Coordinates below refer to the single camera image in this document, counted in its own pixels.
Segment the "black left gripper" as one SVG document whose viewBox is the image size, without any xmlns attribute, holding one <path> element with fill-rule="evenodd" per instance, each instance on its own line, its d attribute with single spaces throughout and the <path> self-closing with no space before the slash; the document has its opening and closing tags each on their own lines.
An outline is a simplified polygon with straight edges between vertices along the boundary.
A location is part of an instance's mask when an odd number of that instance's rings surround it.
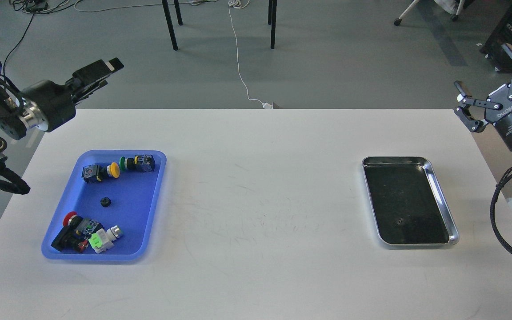
<svg viewBox="0 0 512 320">
<path fill-rule="evenodd" d="M 27 130 L 37 128 L 52 132 L 73 119 L 75 105 L 105 87 L 108 84 L 106 78 L 122 68 L 124 64 L 117 57 L 109 61 L 98 60 L 74 71 L 63 85 L 43 80 L 23 89 L 20 97 L 25 106 L 21 121 Z"/>
</svg>

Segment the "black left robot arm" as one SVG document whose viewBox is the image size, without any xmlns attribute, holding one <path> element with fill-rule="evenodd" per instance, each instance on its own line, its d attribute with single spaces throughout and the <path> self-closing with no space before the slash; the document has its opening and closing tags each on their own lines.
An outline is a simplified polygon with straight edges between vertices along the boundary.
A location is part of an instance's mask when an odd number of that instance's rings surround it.
<svg viewBox="0 0 512 320">
<path fill-rule="evenodd" d="M 51 132 L 76 115 L 76 106 L 94 91 L 107 85 L 107 79 L 124 65 L 118 58 L 98 60 L 73 72 L 65 84 L 39 81 L 23 90 L 3 73 L 0 61 L 0 130 L 14 140 L 30 129 Z M 6 166 L 4 151 L 8 142 L 0 136 L 0 190 L 28 194 L 30 186 Z"/>
</svg>

